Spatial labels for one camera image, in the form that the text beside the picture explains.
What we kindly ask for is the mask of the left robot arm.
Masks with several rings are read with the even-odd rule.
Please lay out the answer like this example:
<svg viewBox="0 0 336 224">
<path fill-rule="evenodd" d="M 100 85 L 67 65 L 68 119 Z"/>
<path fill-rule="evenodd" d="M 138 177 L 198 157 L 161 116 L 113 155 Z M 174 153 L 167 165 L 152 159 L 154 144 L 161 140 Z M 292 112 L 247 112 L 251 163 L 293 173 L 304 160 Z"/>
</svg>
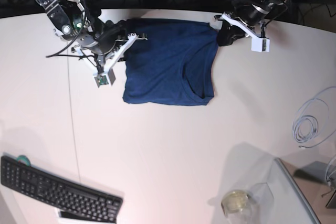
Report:
<svg viewBox="0 0 336 224">
<path fill-rule="evenodd" d="M 266 37 L 266 28 L 274 19 L 287 11 L 289 0 L 232 0 L 232 10 L 216 15 L 215 19 L 222 22 L 217 35 L 220 47 L 230 46 L 242 38 L 251 38 L 251 50 L 270 52 L 270 39 Z M 266 21 L 266 16 L 276 7 L 283 10 Z"/>
</svg>

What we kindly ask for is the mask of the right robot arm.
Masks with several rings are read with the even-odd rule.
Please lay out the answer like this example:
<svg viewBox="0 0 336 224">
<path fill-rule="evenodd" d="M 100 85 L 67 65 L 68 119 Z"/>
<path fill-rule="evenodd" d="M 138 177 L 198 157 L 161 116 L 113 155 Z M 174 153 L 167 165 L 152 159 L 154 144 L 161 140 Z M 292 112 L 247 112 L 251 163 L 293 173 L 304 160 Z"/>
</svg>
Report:
<svg viewBox="0 0 336 224">
<path fill-rule="evenodd" d="M 68 42 L 65 48 L 52 54 L 84 60 L 92 69 L 98 87 L 111 86 L 115 81 L 114 65 L 123 60 L 124 53 L 145 34 L 128 32 L 125 21 L 103 22 L 100 10 L 88 8 L 85 0 L 35 0 L 45 11 L 54 26 L 54 34 Z"/>
</svg>

